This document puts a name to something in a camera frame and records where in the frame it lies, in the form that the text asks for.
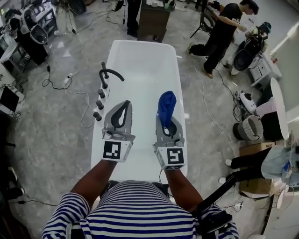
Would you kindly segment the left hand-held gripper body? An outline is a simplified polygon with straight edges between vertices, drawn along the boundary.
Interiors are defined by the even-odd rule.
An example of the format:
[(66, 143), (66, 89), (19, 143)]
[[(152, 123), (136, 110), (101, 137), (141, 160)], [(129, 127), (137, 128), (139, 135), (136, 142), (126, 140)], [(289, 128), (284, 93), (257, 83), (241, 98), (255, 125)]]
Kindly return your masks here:
[(104, 143), (102, 159), (125, 162), (134, 144), (135, 136), (122, 131), (102, 129)]

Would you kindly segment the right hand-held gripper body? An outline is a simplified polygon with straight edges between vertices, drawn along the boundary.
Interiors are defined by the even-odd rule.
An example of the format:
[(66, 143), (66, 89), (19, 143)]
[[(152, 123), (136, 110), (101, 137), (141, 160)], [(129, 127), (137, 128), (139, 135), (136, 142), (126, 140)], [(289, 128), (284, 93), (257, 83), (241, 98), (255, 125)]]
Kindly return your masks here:
[(169, 142), (156, 142), (154, 152), (162, 170), (176, 170), (186, 165), (184, 138)]

